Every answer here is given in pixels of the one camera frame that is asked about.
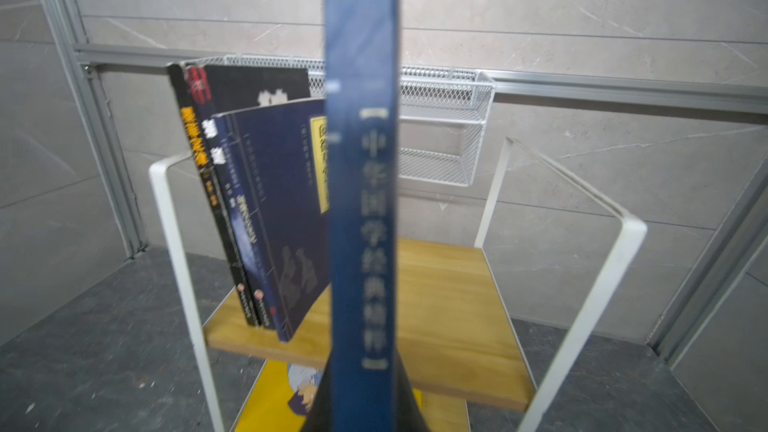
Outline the black wolf cover book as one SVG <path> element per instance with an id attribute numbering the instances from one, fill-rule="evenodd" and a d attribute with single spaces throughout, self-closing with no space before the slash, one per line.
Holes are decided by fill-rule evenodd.
<path id="1" fill-rule="evenodd" d="M 308 98 L 309 74 L 303 68 L 192 63 L 169 67 L 168 74 L 246 321 L 284 338 L 287 326 L 263 252 L 251 160 L 236 127 L 218 115 Z"/>

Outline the yellow cartoon book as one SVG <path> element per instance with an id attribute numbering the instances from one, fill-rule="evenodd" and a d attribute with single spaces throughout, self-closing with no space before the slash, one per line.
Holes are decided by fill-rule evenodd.
<path id="1" fill-rule="evenodd" d="M 336 365 L 332 360 L 332 431 L 396 431 L 395 365 L 371 381 L 355 371 L 336 370 Z M 322 377 L 323 369 L 266 361 L 234 429 L 300 431 Z M 421 392 L 413 393 L 425 419 Z"/>

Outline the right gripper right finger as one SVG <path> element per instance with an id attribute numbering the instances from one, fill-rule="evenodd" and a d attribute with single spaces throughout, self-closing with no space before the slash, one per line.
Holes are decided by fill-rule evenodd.
<path id="1" fill-rule="evenodd" d="M 397 432 L 429 432 L 413 393 L 399 353 L 394 355 L 395 375 L 395 430 Z"/>

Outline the blue book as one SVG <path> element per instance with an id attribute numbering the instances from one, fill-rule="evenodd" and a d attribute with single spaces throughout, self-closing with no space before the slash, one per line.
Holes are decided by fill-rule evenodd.
<path id="1" fill-rule="evenodd" d="M 259 199 L 263 252 L 290 341 L 328 287 L 326 115 L 321 99 L 220 113 L 240 133 Z"/>

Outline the blue book Lunyu label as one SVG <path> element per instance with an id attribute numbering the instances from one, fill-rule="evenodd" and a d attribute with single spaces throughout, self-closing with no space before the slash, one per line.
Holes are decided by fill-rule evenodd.
<path id="1" fill-rule="evenodd" d="M 396 427 L 399 1 L 324 0 L 336 431 Z"/>

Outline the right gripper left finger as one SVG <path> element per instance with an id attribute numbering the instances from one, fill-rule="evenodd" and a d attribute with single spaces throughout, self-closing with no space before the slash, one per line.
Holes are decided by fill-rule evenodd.
<path id="1" fill-rule="evenodd" d="M 330 355 L 325 364 L 313 406 L 300 429 L 301 432 L 332 431 L 332 377 L 332 355 Z"/>

